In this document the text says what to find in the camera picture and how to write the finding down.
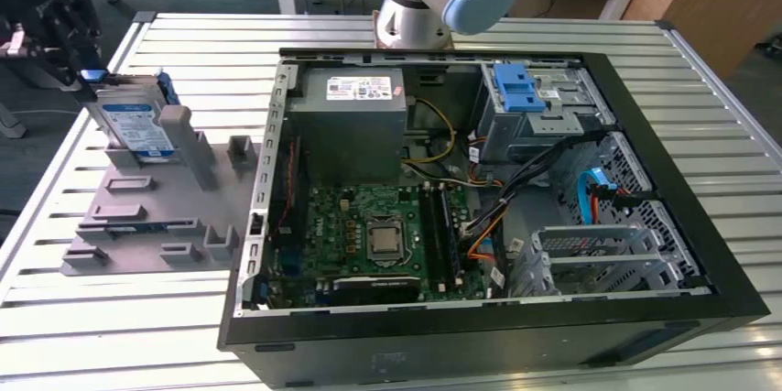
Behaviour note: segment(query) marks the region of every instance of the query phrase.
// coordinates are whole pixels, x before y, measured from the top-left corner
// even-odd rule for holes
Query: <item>blue hard drive label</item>
[[[139,156],[163,158],[174,154],[174,146],[163,127],[155,121],[151,105],[105,104],[103,111],[114,132]]]

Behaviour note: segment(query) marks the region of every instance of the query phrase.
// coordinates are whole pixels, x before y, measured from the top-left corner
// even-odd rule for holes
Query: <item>metal table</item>
[[[161,14],[138,21],[111,68],[165,66],[213,142],[263,138],[279,47],[368,48],[368,17]],[[393,384],[448,389],[780,389],[782,155],[678,34],[650,22],[506,20],[461,49],[610,55],[773,315],[633,368]],[[82,112],[0,250],[0,381],[21,389],[258,390],[215,349],[227,272],[63,277],[61,257],[109,160]]]

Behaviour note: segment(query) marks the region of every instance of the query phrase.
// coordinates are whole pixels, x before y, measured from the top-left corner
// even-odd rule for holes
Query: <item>sticker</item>
[[[505,288],[505,275],[502,274],[497,266],[492,268],[492,279],[498,284],[500,288]]]
[[[329,101],[392,100],[392,77],[332,77],[328,82]]]
[[[470,162],[478,163],[481,161],[481,149],[478,147],[470,147]]]
[[[552,89],[548,91],[538,91],[538,97],[558,100],[560,99],[560,92],[557,91],[557,89]]]
[[[509,246],[508,246],[508,251],[509,252],[521,252],[524,245],[525,245],[525,240],[521,240],[521,239],[516,238],[512,241],[512,244],[509,244]]]
[[[155,111],[149,104],[106,104],[103,111],[114,132],[127,148],[143,157],[166,157],[174,146],[163,127],[155,123]]]

